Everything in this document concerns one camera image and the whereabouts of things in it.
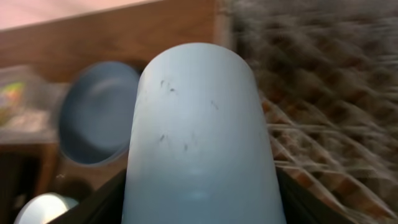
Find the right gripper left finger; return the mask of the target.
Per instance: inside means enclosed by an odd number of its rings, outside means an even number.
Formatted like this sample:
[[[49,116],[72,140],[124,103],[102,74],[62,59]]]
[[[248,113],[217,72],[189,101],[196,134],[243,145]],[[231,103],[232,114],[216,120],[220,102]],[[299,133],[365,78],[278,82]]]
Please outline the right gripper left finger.
[[[126,169],[50,224],[121,224]]]

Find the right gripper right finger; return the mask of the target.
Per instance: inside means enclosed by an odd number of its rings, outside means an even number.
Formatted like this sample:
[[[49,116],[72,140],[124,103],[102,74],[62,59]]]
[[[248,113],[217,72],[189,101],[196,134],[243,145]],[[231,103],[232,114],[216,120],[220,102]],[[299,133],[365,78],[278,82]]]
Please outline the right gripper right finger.
[[[354,224],[325,205],[282,169],[276,168],[287,224]]]

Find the light blue cup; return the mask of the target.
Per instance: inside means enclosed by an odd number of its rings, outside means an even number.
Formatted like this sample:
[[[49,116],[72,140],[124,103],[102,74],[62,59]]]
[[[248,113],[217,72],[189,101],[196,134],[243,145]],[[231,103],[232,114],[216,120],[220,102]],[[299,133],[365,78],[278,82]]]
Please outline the light blue cup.
[[[285,223],[248,64],[214,44],[156,56],[141,76],[123,223]]]

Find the green orange snack wrapper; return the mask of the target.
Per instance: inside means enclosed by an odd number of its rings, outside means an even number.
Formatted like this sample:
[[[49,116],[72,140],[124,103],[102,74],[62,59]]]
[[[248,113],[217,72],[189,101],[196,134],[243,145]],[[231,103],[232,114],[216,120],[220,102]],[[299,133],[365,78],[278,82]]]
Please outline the green orange snack wrapper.
[[[24,82],[1,84],[1,126],[6,124],[21,105],[24,94]]]

